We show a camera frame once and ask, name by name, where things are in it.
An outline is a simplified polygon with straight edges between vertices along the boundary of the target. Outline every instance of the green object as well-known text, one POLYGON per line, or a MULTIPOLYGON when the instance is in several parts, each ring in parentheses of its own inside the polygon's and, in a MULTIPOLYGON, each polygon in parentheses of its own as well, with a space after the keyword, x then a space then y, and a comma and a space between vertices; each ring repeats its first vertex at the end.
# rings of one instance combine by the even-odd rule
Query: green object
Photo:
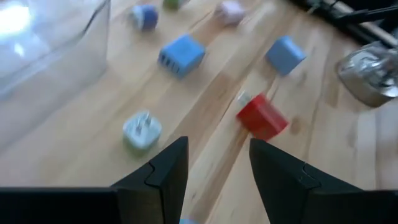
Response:
POLYGON ((180 8, 180 0, 163 0, 163 6, 169 9, 180 8))

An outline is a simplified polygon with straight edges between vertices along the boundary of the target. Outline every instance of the wooden surface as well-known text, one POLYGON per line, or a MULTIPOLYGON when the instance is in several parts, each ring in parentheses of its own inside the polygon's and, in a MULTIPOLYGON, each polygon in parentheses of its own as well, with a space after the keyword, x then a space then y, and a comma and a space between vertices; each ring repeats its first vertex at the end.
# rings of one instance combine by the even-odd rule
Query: wooden surface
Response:
POLYGON ((72 74, 44 71, 0 99, 0 184, 107 186, 188 136, 182 218, 267 223, 249 162, 251 135, 235 119, 236 95, 246 90, 265 93, 290 122, 271 144, 358 187, 398 188, 397 102, 371 110, 334 72, 359 46, 282 0, 243 0, 248 16, 237 28, 222 27, 212 18, 217 2, 161 9, 156 30, 141 34, 126 19, 138 2, 114 0, 105 74, 77 85, 72 74), (157 55, 186 32, 206 46, 206 56, 176 80, 158 66, 157 55), (308 55, 286 77, 263 57, 282 35, 308 55), (60 87, 67 94, 48 94, 60 87), (155 148, 135 157, 123 145, 122 125, 142 109, 160 120, 163 133, 155 148))

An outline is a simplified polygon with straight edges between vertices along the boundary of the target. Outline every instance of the clear plastic container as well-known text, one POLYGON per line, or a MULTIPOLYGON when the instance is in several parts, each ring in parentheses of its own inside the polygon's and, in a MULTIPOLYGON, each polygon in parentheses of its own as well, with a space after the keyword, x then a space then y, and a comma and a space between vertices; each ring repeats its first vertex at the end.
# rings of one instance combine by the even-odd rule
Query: clear plastic container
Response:
POLYGON ((110 0, 0 2, 0 149, 104 73, 110 0))

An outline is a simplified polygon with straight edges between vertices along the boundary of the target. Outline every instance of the black plastic piece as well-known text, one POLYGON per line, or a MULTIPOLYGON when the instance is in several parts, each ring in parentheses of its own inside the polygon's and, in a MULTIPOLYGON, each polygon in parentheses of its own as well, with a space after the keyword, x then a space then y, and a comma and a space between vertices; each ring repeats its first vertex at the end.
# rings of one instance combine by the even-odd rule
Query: black plastic piece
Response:
POLYGON ((398 223, 398 191, 363 191, 262 140, 249 153, 271 224, 398 223))
MULTIPOLYGON (((312 5, 308 3, 307 0, 289 0, 290 2, 296 4, 298 7, 301 7, 303 10, 309 10, 312 5)), ((346 35, 352 37, 354 40, 359 42, 362 45, 370 44, 371 42, 380 41, 387 48, 394 48, 390 42, 381 39, 378 35, 371 32, 367 28, 350 22, 345 22, 341 19, 342 16, 346 14, 333 9, 329 4, 321 1, 320 7, 313 12, 313 15, 323 18, 325 21, 329 22, 341 32, 346 35)))
POLYGON ((110 187, 0 188, 0 223, 179 223, 188 179, 180 137, 110 187))
POLYGON ((397 14, 398 14, 398 6, 391 6, 375 10, 362 9, 354 11, 352 13, 345 14, 341 17, 337 17, 336 19, 338 19, 341 22, 361 23, 361 22, 385 19, 389 16, 395 16, 397 14))

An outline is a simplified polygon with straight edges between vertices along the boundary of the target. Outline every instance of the charger cube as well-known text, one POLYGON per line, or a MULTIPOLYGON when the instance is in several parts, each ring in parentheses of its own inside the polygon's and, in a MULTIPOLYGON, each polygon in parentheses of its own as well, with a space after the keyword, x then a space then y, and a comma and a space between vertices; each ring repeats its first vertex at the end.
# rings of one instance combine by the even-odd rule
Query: charger cube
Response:
POLYGON ((145 4, 134 6, 131 9, 131 17, 134 21, 134 26, 137 29, 147 31, 155 29, 159 19, 159 14, 154 5, 145 4))
POLYGON ((266 57, 281 75, 287 75, 305 59, 305 54, 289 36, 283 36, 275 41, 266 57))
POLYGON ((158 61, 178 78, 183 78, 199 66, 204 56, 204 46, 191 36, 183 35, 160 50, 158 61))
POLYGON ((252 99, 251 96, 243 92, 238 101, 244 107, 236 117, 255 138, 268 141, 287 127, 287 120, 264 95, 260 94, 252 99))
POLYGON ((215 10, 215 16, 225 25, 238 25, 245 16, 243 7, 237 1, 223 1, 215 10))
POLYGON ((160 137, 162 125, 148 111, 136 113, 123 125, 124 138, 134 149, 146 150, 160 137))

